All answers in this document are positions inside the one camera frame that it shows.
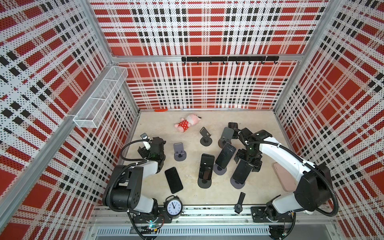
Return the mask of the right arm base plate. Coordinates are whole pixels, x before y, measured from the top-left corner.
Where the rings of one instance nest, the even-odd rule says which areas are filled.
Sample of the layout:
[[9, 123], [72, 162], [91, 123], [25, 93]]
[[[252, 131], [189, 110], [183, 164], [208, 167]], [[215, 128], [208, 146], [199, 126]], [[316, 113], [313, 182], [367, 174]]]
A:
[[251, 216], [254, 223], [292, 223], [290, 213], [279, 214], [267, 206], [251, 207]]

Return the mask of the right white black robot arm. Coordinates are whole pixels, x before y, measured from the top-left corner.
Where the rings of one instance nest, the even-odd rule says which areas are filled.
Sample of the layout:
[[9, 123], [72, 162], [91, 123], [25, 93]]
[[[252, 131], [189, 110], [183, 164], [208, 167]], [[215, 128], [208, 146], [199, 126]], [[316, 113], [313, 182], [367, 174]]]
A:
[[334, 217], [339, 211], [337, 194], [332, 185], [329, 168], [326, 164], [316, 165], [309, 162], [289, 148], [281, 145], [269, 132], [265, 130], [252, 133], [249, 129], [235, 129], [238, 139], [245, 146], [241, 150], [240, 163], [234, 179], [244, 184], [248, 174], [246, 167], [259, 167], [262, 155], [267, 155], [283, 167], [295, 178], [296, 190], [284, 196], [277, 196], [266, 204], [266, 215], [271, 222], [288, 212], [317, 211], [327, 217]]

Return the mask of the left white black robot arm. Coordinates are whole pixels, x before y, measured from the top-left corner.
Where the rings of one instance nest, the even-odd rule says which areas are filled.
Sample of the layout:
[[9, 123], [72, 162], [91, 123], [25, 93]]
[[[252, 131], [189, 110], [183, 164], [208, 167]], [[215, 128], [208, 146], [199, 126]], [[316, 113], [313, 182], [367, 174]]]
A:
[[[123, 152], [132, 144], [144, 143], [138, 149], [139, 159], [129, 159]], [[132, 141], [121, 149], [120, 157], [128, 165], [117, 165], [110, 177], [102, 198], [102, 204], [114, 212], [156, 214], [158, 202], [142, 194], [143, 180], [161, 171], [166, 155], [166, 141], [159, 137], [145, 137]]]

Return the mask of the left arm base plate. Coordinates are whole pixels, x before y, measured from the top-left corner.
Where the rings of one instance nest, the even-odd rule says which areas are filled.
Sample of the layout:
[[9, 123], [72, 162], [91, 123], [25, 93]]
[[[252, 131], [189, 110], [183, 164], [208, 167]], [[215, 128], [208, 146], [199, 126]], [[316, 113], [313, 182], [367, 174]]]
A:
[[172, 219], [168, 217], [167, 211], [164, 207], [159, 207], [158, 209], [158, 215], [155, 217], [153, 214], [140, 214], [140, 215], [134, 215], [133, 220], [136, 224], [170, 224], [172, 222]]

